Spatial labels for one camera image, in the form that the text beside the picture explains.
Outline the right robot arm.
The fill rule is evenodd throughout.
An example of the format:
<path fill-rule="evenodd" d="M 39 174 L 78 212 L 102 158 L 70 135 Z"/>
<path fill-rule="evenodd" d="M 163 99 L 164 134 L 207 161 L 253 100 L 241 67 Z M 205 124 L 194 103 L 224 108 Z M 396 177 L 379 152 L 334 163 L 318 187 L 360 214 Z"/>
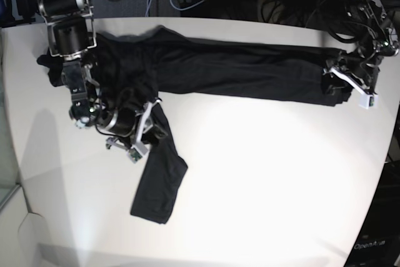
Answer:
<path fill-rule="evenodd" d="M 122 74 L 122 56 L 94 28 L 91 0 L 37 0 L 48 51 L 61 60 L 60 78 L 71 94 L 69 115 L 79 128 L 95 128 L 107 148 L 137 163 L 166 136 L 152 116 L 160 100 L 153 72 L 136 64 Z"/>

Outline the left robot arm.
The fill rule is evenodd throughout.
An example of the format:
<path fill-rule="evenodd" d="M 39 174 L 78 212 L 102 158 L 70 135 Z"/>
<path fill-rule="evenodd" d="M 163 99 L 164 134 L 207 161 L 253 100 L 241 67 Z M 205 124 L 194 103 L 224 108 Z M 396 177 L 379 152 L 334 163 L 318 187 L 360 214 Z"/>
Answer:
<path fill-rule="evenodd" d="M 347 53 L 326 60 L 325 74 L 337 77 L 360 94 L 359 105 L 369 109 L 377 106 L 375 92 L 379 65 L 386 57 L 399 53 L 399 39 L 381 0 L 341 0 L 346 13 L 343 23 L 362 27 L 362 33 L 344 39 L 326 26 L 329 35 L 344 44 L 354 44 Z"/>

